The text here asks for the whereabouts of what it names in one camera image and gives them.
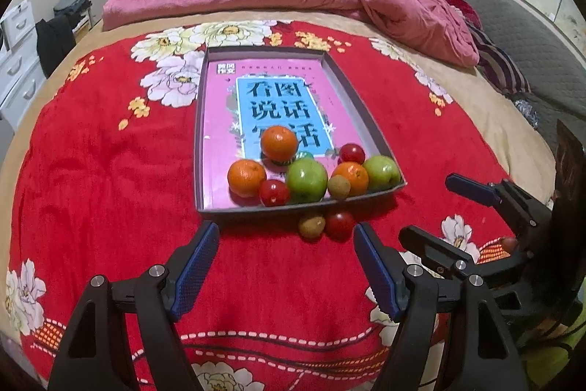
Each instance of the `bed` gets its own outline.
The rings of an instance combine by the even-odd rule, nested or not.
[[[185,243],[200,221],[194,212],[192,178],[181,183],[192,171],[191,152],[183,149],[193,144],[194,102],[182,110],[164,110],[162,104],[151,102],[146,115],[144,109],[140,116],[133,115],[133,99],[147,95],[141,77],[153,64],[148,59],[138,62],[138,54],[131,54],[140,50],[148,33],[251,20],[269,26],[265,44],[329,45],[383,133],[393,131],[389,141],[409,185],[394,205],[362,210],[357,217],[371,221],[389,245],[398,245],[400,227],[415,223],[478,261],[504,256],[499,238],[510,232],[502,220],[494,211],[445,192],[442,177],[447,171],[471,174],[480,181],[509,176],[544,203],[551,197],[552,152],[510,101],[474,68],[456,68],[422,55],[362,21],[324,12],[239,10],[159,18],[108,32],[99,24],[39,92],[0,176],[0,257],[8,268],[7,304],[14,305],[10,297],[16,299],[18,284],[28,282],[30,306],[24,309],[33,315],[33,325],[23,324],[19,333],[14,328],[19,317],[12,314],[9,320],[2,313],[2,330],[22,341],[43,377],[48,378],[68,314],[93,274],[105,273],[110,280],[134,277]],[[127,63],[118,61],[122,57]],[[433,90],[436,85],[445,90]],[[417,91],[420,98],[411,100],[411,93],[401,96],[403,89]],[[92,128],[89,136],[83,133]],[[165,136],[170,131],[172,136]],[[130,139],[119,143],[115,138],[122,134]],[[63,136],[70,142],[55,146],[53,142]],[[415,144],[425,146],[409,147]],[[96,154],[101,158],[96,163],[99,171],[88,169],[80,152],[85,148],[87,156],[93,156],[104,145],[111,146],[107,160]],[[165,166],[165,171],[172,171],[173,184],[150,176],[162,167],[162,157],[149,156],[153,149],[171,145],[183,151],[165,158],[166,165],[173,165]],[[130,157],[120,163],[126,154]],[[423,164],[421,174],[411,156]],[[143,176],[129,172],[138,166],[144,166]],[[101,182],[94,189],[98,194],[92,195],[95,174]],[[146,177],[153,178],[151,185]],[[174,191],[176,195],[168,197]],[[247,391],[335,391],[374,379],[396,324],[376,305],[351,243],[307,244],[289,223],[266,223],[262,229],[242,226],[224,231],[216,270],[210,271],[194,311],[178,326],[200,380],[207,386]],[[339,287],[345,274],[347,285]],[[444,325],[445,320],[438,320],[436,342]],[[129,320],[128,326],[137,375],[147,389],[152,382],[136,321]],[[424,380],[436,371],[437,363],[430,364]]]

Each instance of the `tangerine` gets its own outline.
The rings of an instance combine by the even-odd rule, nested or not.
[[[241,198],[258,196],[260,185],[266,179],[264,166],[251,159],[240,159],[228,169],[230,191]]]
[[[368,189],[368,172],[364,166],[346,161],[340,163],[332,173],[332,177],[337,175],[345,177],[350,181],[350,194],[349,196],[360,196],[363,195]]]
[[[271,126],[260,137],[260,149],[272,161],[287,162],[295,156],[298,148],[297,136],[285,126]]]

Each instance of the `drawer handle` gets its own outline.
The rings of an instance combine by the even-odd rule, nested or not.
[[[16,72],[18,72],[18,71],[21,69],[21,67],[22,67],[22,57],[19,57],[19,58],[18,58],[18,66],[17,66],[16,68],[12,67],[12,68],[11,68],[11,69],[10,69],[10,70],[7,72],[7,74],[8,74],[9,76],[13,76],[13,75],[14,75]]]
[[[29,90],[27,92],[22,94],[22,98],[24,98],[25,100],[30,100],[31,98],[33,98],[35,91],[36,91],[36,80],[33,79],[32,86],[29,88]]]

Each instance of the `drawer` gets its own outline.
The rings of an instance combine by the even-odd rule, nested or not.
[[[40,66],[40,60],[37,60],[16,81],[16,84],[10,90],[2,105],[0,105],[0,115],[8,121],[14,131],[18,128],[26,110],[28,110],[28,107],[44,83],[45,76],[43,75],[43,69]]]
[[[8,46],[15,48],[17,43],[34,29],[33,7],[30,2],[23,1],[7,12],[2,20],[2,28],[8,40]]]

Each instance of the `yellow flower print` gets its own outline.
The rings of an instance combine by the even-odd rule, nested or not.
[[[296,42],[296,47],[301,48],[311,48],[314,50],[323,50],[325,52],[329,52],[332,48],[330,44],[328,44],[325,40],[320,37],[317,37],[315,34],[311,32],[296,32],[295,35],[301,39],[301,42]]]
[[[70,82],[73,82],[79,76],[79,74],[85,73],[85,72],[82,72],[82,70],[84,70],[84,67],[85,66],[86,66],[86,61],[85,60],[82,60],[78,64],[75,64],[75,66],[69,72],[69,75],[68,75],[67,79]]]
[[[134,115],[137,118],[146,118],[146,117],[148,117],[148,114],[149,114],[150,111],[151,111],[151,107],[145,107],[145,106],[143,106],[143,107],[137,108],[134,111]]]
[[[283,34],[280,32],[275,32],[269,36],[269,39],[271,40],[270,43],[273,47],[278,47],[283,43]]]
[[[128,105],[128,109],[132,110],[132,111],[136,110],[137,108],[144,108],[144,107],[145,107],[145,99],[141,98],[140,96],[137,96],[137,98],[132,100]]]

